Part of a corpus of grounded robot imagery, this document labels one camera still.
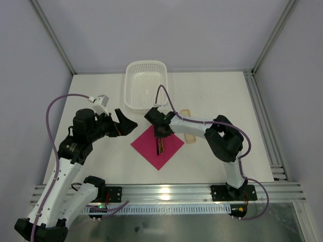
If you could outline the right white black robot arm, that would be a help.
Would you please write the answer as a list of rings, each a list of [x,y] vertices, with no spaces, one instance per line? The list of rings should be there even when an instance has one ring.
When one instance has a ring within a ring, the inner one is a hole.
[[[233,200],[245,197],[248,180],[243,174],[241,159],[244,155],[243,132],[223,115],[216,119],[193,119],[180,116],[174,111],[164,114],[157,107],[151,108],[144,118],[153,125],[157,138],[172,134],[189,134],[207,141],[212,153],[224,162],[226,190]]]

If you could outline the magenta paper napkin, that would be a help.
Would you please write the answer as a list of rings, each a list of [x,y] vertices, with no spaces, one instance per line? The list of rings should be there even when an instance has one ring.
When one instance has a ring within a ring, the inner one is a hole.
[[[160,170],[184,145],[184,142],[172,134],[162,138],[164,151],[157,155],[157,141],[154,136],[154,127],[150,126],[131,146],[145,158],[153,167]]]

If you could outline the gold spoon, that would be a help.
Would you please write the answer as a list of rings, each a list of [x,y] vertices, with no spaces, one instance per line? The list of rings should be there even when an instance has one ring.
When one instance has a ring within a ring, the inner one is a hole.
[[[159,138],[159,154],[163,154],[164,150],[163,139]]]

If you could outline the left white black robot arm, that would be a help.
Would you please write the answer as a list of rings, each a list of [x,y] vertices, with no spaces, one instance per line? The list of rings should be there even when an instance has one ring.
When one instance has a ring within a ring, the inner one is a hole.
[[[118,121],[111,114],[97,114],[85,108],[73,118],[72,134],[59,145],[56,164],[40,199],[27,218],[19,218],[15,230],[27,241],[64,241],[68,230],[81,211],[92,201],[103,199],[105,180],[88,176],[72,198],[66,194],[75,176],[93,150],[93,143],[108,136],[130,134],[138,124],[116,109]]]

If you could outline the silver fork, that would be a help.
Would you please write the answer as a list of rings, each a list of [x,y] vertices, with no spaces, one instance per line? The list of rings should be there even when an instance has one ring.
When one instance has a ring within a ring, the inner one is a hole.
[[[156,153],[159,156],[159,138],[156,138]]]

